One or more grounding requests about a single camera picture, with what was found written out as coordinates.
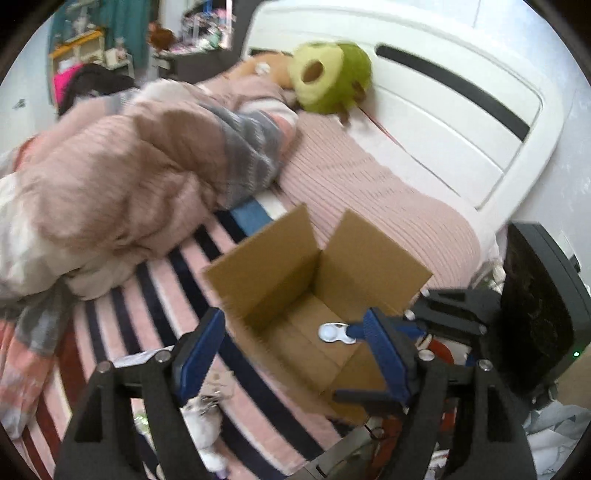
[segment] white plastic clip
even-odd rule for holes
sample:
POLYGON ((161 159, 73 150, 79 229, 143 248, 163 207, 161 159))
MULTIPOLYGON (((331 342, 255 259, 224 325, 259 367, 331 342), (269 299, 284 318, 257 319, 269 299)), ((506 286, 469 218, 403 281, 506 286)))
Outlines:
POLYGON ((347 345, 352 345, 357 340, 347 335, 348 326, 346 323, 339 322, 323 323, 318 328, 318 337, 326 343, 341 341, 347 345))

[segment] teal curtain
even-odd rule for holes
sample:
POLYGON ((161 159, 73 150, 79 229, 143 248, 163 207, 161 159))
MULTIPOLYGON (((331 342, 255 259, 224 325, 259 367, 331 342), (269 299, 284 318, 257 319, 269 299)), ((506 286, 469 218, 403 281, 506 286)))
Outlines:
MULTIPOLYGON (((66 15, 68 5, 77 0, 69 0, 55 13, 51 25, 49 52, 54 50, 56 34, 66 40, 66 15)), ((148 23, 150 21, 151 0, 99 0, 98 5, 89 7, 90 21, 105 29, 105 50, 115 46, 115 39, 123 37, 125 47, 134 57, 135 68, 148 64, 148 23)))

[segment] striped blanket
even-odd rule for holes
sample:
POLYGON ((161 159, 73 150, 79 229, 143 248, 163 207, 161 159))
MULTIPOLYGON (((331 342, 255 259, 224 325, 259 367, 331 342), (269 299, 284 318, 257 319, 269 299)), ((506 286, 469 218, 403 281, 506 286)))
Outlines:
MULTIPOLYGON (((167 257, 141 264, 122 287, 76 306, 37 413, 15 442, 42 480, 53 476, 72 410, 96 364, 173 345, 194 330, 218 305, 202 279, 204 267, 270 221, 256 200, 218 212, 167 257)), ((301 411, 248 362, 231 336, 215 362, 236 377, 235 395, 222 405, 216 445, 229 459, 232 480, 283 479, 348 433, 347 426, 301 411)), ((142 408, 140 401, 133 406, 142 408)), ((138 440, 148 475, 156 478, 156 455, 140 434, 138 440)))

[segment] white headboard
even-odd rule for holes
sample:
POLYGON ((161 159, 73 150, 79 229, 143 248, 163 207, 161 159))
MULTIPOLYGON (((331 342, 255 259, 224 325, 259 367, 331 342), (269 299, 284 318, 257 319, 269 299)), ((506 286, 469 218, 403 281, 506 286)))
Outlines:
POLYGON ((243 56, 351 40, 372 59, 363 110, 498 230, 556 146, 556 88, 483 34, 387 0, 278 0, 259 6, 243 56))

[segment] black bag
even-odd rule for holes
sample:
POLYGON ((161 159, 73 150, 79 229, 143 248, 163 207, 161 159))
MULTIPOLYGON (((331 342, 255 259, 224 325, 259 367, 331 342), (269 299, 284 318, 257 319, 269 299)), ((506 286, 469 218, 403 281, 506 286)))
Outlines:
POLYGON ((120 75, 94 63, 84 65, 66 86, 64 98, 59 104, 58 115, 62 116, 72 108, 77 97, 111 95, 134 86, 133 78, 127 75, 120 75))

